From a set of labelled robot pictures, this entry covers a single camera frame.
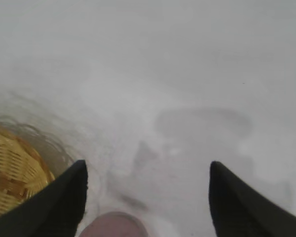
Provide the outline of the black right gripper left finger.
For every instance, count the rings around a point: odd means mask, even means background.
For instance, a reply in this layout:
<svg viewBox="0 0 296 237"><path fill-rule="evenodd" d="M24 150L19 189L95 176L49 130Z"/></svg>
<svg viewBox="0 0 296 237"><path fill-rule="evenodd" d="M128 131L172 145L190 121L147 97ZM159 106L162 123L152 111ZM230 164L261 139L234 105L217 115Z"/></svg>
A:
<svg viewBox="0 0 296 237"><path fill-rule="evenodd" d="M87 199L86 162L78 160L55 181L0 216L0 237L74 237Z"/></svg>

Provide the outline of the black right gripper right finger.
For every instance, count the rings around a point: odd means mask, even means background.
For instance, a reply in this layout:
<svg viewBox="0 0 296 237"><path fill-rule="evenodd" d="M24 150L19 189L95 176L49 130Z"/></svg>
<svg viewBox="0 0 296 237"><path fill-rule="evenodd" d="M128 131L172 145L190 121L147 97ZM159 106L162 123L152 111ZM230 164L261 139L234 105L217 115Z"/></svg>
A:
<svg viewBox="0 0 296 237"><path fill-rule="evenodd" d="M262 196L219 161L210 165L208 200L219 237L296 237L296 216Z"/></svg>

